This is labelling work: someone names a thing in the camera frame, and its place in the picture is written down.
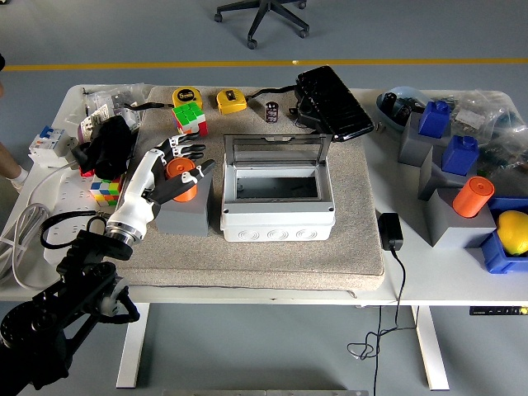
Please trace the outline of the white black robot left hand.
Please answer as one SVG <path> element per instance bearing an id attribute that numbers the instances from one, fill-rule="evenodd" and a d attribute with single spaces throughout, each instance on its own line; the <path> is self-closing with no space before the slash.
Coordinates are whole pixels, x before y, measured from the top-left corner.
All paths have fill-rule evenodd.
<path id="1" fill-rule="evenodd" d="M 168 180 L 164 176 L 164 169 L 171 160 L 185 159 L 188 154 L 203 156 L 205 146 L 194 142 L 199 136 L 198 132 L 174 135 L 143 156 L 119 207 L 107 220 L 107 237 L 129 245 L 143 240 L 147 224 L 157 217 L 161 204 L 189 191 L 212 171 L 215 161 L 210 159 Z"/>

